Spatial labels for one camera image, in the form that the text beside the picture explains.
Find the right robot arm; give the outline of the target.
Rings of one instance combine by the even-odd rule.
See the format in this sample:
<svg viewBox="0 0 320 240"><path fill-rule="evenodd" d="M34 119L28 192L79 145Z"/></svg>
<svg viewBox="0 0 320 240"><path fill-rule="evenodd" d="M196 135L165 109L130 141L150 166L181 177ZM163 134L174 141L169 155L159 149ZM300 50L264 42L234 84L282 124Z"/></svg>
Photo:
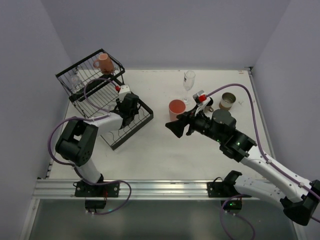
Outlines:
<svg viewBox="0 0 320 240"><path fill-rule="evenodd" d="M307 226L320 203L319 180L308 180L292 172L270 157L249 136L236 129L236 119L227 110L218 109L207 117L202 111L191 110L167 122L165 127L181 138L198 132L219 143L219 150L228 158L241 163L266 178L269 183L253 180L235 171L224 183L232 185L242 195L252 196L283 209L293 222Z"/></svg>

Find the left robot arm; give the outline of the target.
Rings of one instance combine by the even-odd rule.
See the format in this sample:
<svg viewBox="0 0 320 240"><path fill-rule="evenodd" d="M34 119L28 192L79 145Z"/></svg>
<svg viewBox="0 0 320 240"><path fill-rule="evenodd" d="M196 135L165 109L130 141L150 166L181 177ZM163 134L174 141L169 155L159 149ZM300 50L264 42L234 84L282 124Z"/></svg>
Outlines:
<svg viewBox="0 0 320 240"><path fill-rule="evenodd" d="M72 165L85 183L101 186L102 174L92 160L96 138L130 125L139 113L138 102L139 96L128 93L123 100L116 101L114 110L103 116L68 120L55 145L55 152Z"/></svg>

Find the white and brown tumbler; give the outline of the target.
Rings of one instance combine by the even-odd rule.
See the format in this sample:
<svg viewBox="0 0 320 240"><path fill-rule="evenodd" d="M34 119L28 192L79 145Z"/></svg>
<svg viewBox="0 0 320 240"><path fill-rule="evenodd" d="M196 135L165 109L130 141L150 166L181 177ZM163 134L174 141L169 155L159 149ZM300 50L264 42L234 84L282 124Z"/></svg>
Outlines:
<svg viewBox="0 0 320 240"><path fill-rule="evenodd" d="M225 92L221 96L221 99L219 102L219 108L222 110L229 111L235 102L236 102L236 96L233 93Z"/></svg>

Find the clear champagne flute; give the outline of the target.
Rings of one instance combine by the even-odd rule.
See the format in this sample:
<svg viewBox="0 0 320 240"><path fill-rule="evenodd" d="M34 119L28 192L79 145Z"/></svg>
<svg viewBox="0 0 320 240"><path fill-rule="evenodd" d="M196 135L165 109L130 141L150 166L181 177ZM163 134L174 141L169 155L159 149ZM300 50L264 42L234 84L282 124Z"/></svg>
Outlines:
<svg viewBox="0 0 320 240"><path fill-rule="evenodd" d="M188 92L193 88L195 83L196 74L192 70L188 70L184 73L183 77L183 87L186 91L186 95L183 98L183 102L188 105L189 104L189 98L188 98Z"/></svg>

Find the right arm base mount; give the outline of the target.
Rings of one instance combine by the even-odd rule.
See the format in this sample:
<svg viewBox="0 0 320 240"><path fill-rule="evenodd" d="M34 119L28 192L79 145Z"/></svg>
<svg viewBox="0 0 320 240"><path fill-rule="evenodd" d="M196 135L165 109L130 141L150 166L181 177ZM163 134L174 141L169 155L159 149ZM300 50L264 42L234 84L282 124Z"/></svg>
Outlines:
<svg viewBox="0 0 320 240"><path fill-rule="evenodd" d="M235 183L242 173L232 170L225 178L216 177L214 180L206 183L207 195L209 198L231 198L240 195L235 189ZM242 210L242 197L236 197L229 200L223 209L229 213L239 213Z"/></svg>

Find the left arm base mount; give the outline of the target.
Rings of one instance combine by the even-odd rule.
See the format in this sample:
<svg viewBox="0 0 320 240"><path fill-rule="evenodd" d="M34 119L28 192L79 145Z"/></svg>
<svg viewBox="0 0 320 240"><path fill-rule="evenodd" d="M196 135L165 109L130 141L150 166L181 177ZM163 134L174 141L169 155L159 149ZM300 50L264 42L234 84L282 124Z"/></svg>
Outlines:
<svg viewBox="0 0 320 240"><path fill-rule="evenodd" d="M129 189L125 201L114 209L98 212L98 210L103 210L106 207L108 198L119 197L121 184L125 184ZM91 215L104 216L114 213L123 208L129 202L132 195L131 185L124 180L99 181L95 184L89 184L84 180L80 180L74 182L72 185L75 187L74 196L76 198L86 198L84 201L84 209Z"/></svg>

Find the pink ceramic mug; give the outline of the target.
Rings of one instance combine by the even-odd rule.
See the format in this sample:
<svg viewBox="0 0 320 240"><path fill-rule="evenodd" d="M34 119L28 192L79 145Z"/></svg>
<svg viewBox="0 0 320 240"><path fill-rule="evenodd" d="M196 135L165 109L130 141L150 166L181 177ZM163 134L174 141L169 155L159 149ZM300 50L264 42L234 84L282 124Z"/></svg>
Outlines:
<svg viewBox="0 0 320 240"><path fill-rule="evenodd" d="M101 53L93 62L93 67L99 69L103 74L112 74L115 71L113 62L107 53Z"/></svg>

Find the pink plastic cup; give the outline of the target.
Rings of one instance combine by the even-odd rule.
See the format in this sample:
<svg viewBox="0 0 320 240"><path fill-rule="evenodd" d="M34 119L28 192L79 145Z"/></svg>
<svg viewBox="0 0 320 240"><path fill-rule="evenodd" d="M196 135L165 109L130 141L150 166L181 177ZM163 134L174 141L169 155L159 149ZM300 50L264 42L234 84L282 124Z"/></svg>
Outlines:
<svg viewBox="0 0 320 240"><path fill-rule="evenodd" d="M186 111L185 103L180 99L172 100L168 105L169 118L171 121L177 120L177 116Z"/></svg>

